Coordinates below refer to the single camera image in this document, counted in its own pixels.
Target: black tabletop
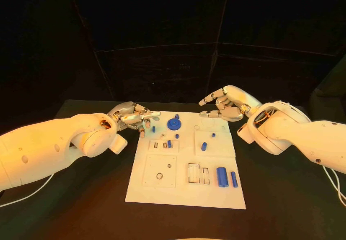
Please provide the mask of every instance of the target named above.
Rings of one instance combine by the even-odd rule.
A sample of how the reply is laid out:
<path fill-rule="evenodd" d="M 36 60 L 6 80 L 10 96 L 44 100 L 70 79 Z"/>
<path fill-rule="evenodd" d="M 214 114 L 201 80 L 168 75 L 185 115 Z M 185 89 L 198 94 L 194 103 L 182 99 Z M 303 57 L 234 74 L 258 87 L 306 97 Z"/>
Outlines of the black tabletop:
<path fill-rule="evenodd" d="M 57 118 L 107 113 L 119 102 L 68 100 Z M 142 103 L 153 111 L 215 110 L 214 105 Z M 129 146 L 83 157 L 58 172 L 28 200 L 0 208 L 0 239 L 346 238 L 346 209 L 323 168 L 294 146 L 280 155 L 237 136 L 245 123 L 230 123 L 247 210 L 126 202 L 139 132 L 120 134 Z M 339 174 L 346 185 L 346 176 Z M 5 192 L 0 204 L 34 191 L 45 180 Z"/>

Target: robotic hand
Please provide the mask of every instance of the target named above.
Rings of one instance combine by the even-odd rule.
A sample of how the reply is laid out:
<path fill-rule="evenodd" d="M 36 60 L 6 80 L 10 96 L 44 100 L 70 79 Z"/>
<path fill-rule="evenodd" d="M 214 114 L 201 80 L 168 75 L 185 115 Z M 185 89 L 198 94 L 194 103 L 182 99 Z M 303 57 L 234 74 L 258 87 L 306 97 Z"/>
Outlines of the robotic hand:
<path fill-rule="evenodd" d="M 130 128 L 145 138 L 159 111 L 133 102 L 109 114 L 80 114 L 25 126 L 0 136 L 0 191 L 29 184 L 71 166 L 84 156 L 94 158 L 110 148 L 120 154 L 129 142 L 119 131 Z"/>
<path fill-rule="evenodd" d="M 237 133 L 248 144 L 257 142 L 274 155 L 294 145 L 313 163 L 346 174 L 346 125 L 331 121 L 312 122 L 306 114 L 282 101 L 263 105 L 235 86 L 215 91 L 199 105 L 215 99 L 220 111 L 204 111 L 201 117 L 237 122 L 247 115 L 248 121 Z"/>

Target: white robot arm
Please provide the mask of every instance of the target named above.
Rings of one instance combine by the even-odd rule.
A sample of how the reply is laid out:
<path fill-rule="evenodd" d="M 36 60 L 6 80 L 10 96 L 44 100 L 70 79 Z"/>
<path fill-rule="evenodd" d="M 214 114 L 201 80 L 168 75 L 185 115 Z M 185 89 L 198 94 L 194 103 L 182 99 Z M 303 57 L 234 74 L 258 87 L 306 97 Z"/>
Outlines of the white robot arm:
<path fill-rule="evenodd" d="M 94 158 L 110 148 L 120 154 L 129 142 L 119 131 L 130 128 L 145 137 L 158 111 L 133 102 L 109 114 L 80 114 L 25 126 L 0 136 L 0 191 L 29 184 L 65 168 L 84 156 Z"/>
<path fill-rule="evenodd" d="M 225 86 L 199 103 L 204 106 L 217 99 L 220 111 L 199 115 L 204 118 L 222 118 L 237 122 L 248 116 L 238 130 L 248 144 L 257 142 L 263 149 L 280 155 L 294 145 L 309 160 L 346 174 L 346 125 L 331 122 L 312 122 L 306 114 L 289 103 L 261 102 L 238 87 Z"/>

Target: dark background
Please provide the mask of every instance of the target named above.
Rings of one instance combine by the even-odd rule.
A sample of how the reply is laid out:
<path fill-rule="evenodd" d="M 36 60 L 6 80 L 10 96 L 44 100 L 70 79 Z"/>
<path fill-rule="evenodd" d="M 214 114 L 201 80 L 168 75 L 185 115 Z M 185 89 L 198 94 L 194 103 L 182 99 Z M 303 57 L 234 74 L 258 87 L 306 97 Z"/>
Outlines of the dark background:
<path fill-rule="evenodd" d="M 8 1 L 0 133 L 68 99 L 198 103 L 227 85 L 307 105 L 346 52 L 345 1 Z"/>

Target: white board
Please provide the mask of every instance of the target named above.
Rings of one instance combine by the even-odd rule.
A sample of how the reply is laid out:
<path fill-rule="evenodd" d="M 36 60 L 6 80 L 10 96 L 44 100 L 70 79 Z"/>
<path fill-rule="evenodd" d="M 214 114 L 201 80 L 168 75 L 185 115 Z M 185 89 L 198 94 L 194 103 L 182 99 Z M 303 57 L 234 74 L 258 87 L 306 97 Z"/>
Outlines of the white board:
<path fill-rule="evenodd" d="M 176 114 L 182 128 L 172 131 L 168 122 Z M 172 148 L 163 147 L 168 141 Z M 207 151 L 202 151 L 204 143 L 208 143 Z M 217 168 L 227 168 L 230 187 L 220 187 Z M 237 174 L 238 188 L 234 188 L 231 172 Z M 227 121 L 201 118 L 198 113 L 162 112 L 160 121 L 152 121 L 146 138 L 139 140 L 126 201 L 247 209 Z"/>

